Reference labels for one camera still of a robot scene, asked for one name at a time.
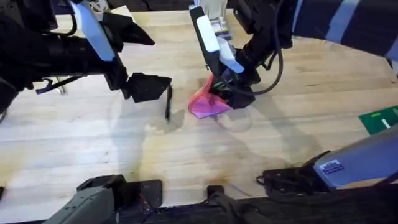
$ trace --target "wooden table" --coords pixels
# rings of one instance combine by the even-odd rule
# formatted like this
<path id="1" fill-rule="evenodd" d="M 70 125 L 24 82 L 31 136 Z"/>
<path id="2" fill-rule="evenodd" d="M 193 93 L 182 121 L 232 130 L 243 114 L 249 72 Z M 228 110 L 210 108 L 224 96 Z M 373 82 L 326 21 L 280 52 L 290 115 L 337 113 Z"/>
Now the wooden table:
<path id="1" fill-rule="evenodd" d="M 172 120 L 165 97 L 135 104 L 110 92 L 103 76 L 57 92 L 21 93 L 0 125 L 0 222 L 46 219 L 80 183 L 99 175 L 161 179 L 164 205 L 198 203 L 209 184 L 235 198 L 262 197 L 263 170 L 299 166 L 368 136 L 358 115 L 396 105 L 398 85 L 383 58 L 318 40 L 294 40 L 275 90 L 245 110 L 196 119 L 187 100 L 209 75 L 188 11 L 133 13 L 156 46 L 127 44 L 129 73 L 173 78 Z M 233 44 L 249 36 L 228 11 Z M 70 19 L 59 18 L 67 29 Z M 263 88 L 273 81 L 260 69 Z"/>

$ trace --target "label sticker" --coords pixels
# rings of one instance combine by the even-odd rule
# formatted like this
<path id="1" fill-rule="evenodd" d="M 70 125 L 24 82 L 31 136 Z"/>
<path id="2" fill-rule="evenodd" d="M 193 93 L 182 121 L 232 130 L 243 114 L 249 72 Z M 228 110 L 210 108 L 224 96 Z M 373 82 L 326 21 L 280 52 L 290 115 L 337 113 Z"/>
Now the label sticker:
<path id="1" fill-rule="evenodd" d="M 330 162 L 326 162 L 320 165 L 319 167 L 325 174 L 331 174 L 333 172 L 344 169 L 343 165 L 341 165 L 337 159 L 332 160 Z"/>

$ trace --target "pink fabric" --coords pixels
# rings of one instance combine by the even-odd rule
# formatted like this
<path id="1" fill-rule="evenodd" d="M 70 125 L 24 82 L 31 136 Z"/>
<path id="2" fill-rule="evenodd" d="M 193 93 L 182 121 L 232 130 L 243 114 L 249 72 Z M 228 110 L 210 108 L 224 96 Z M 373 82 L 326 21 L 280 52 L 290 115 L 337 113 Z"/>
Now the pink fabric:
<path id="1" fill-rule="evenodd" d="M 188 110 L 197 118 L 224 113 L 231 109 L 219 96 L 209 93 L 213 75 L 210 75 L 206 84 L 200 88 L 188 101 Z"/>

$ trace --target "wire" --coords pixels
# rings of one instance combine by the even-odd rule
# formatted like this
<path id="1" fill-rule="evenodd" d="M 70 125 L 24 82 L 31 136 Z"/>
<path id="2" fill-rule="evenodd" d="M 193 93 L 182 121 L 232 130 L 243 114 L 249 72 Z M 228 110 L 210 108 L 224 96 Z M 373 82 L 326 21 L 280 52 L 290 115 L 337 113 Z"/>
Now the wire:
<path id="1" fill-rule="evenodd" d="M 278 17 L 279 17 L 279 11 L 280 11 L 280 8 L 282 7 L 283 2 L 284 2 L 284 0 L 280 0 L 278 5 L 277 5 L 277 7 L 276 7 L 276 9 L 275 9 L 274 25 L 273 25 L 275 50 L 277 51 L 278 59 L 279 59 L 279 71 L 278 71 L 278 75 L 277 75 L 275 81 L 273 82 L 273 84 L 271 86 L 269 86 L 265 90 L 255 91 L 255 92 L 248 92 L 248 91 L 240 90 L 236 86 L 230 85 L 228 83 L 228 81 L 226 81 L 219 74 L 214 74 L 214 76 L 217 79 L 221 80 L 228 88 L 230 88 L 231 90 L 235 91 L 236 93 L 240 93 L 242 95 L 247 95 L 247 96 L 257 96 L 257 95 L 265 94 L 265 93 L 268 93 L 269 91 L 271 91 L 273 88 L 275 88 L 275 86 L 278 85 L 278 83 L 280 81 L 280 78 L 282 78 L 282 72 L 284 70 L 284 59 L 283 59 L 283 55 L 282 55 L 282 47 L 280 46 L 280 40 L 279 40 Z"/>
<path id="2" fill-rule="evenodd" d="M 153 8 L 151 8 L 151 6 L 149 5 L 149 3 L 147 2 L 147 0 L 141 0 L 146 6 L 147 6 L 147 10 L 148 11 L 154 11 Z"/>
<path id="3" fill-rule="evenodd" d="M 59 35 L 59 36 L 65 36 L 65 37 L 69 37 L 73 34 L 76 33 L 77 31 L 77 21 L 76 21 L 76 17 L 75 17 L 75 12 L 73 11 L 72 5 L 68 2 L 68 0 L 63 0 L 63 2 L 66 4 L 66 7 L 68 8 L 69 14 L 72 18 L 72 28 L 70 29 L 69 32 L 67 33 L 57 33 L 57 32 L 43 32 L 44 34 L 48 34 L 48 35 Z"/>

